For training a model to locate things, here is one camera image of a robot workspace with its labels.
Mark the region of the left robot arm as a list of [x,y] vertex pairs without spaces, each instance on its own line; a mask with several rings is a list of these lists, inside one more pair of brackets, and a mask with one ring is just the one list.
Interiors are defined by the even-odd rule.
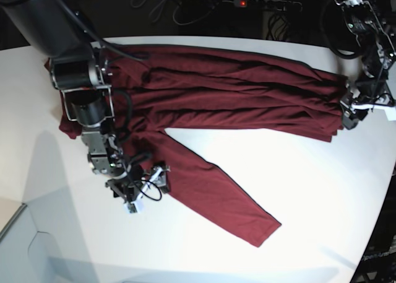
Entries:
[[[359,49],[354,53],[342,53],[330,41],[325,13],[331,4],[342,10],[345,25],[355,36]],[[347,83],[347,92],[340,100],[343,127],[355,128],[370,110],[394,109],[395,98],[387,81],[390,68],[395,64],[395,25],[377,6],[377,1],[327,0],[319,26],[327,47],[336,56],[345,60],[361,59],[361,72],[355,81]]]

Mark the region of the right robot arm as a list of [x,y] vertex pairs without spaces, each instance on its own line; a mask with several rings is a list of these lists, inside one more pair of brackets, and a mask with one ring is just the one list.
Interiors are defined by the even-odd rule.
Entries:
[[131,97],[110,83],[110,50],[124,52],[99,37],[71,9],[66,0],[1,0],[6,13],[25,39],[47,55],[53,87],[61,93],[64,112],[81,128],[92,172],[107,177],[106,187],[121,198],[131,214],[143,209],[143,198],[150,188],[168,192],[168,167],[155,165],[144,170],[149,152],[134,156],[124,153],[122,144],[131,136]]

